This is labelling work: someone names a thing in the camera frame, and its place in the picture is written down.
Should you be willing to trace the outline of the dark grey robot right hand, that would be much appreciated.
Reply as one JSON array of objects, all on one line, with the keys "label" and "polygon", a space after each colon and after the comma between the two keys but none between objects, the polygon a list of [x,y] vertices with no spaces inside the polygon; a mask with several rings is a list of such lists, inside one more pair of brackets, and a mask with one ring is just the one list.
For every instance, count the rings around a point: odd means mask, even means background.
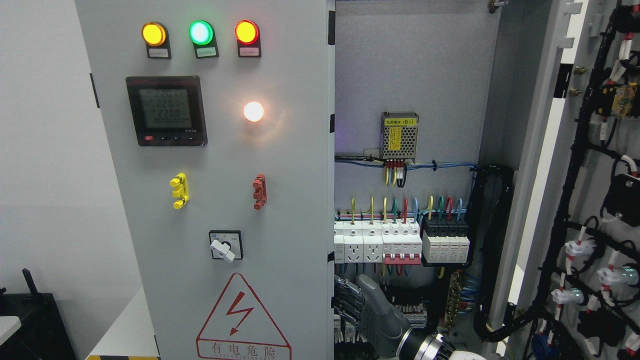
[{"label": "dark grey robot right hand", "polygon": [[334,308],[362,333],[382,358],[397,356],[398,346],[410,324],[406,316],[388,302],[377,281],[361,274],[354,284],[335,275]]}]

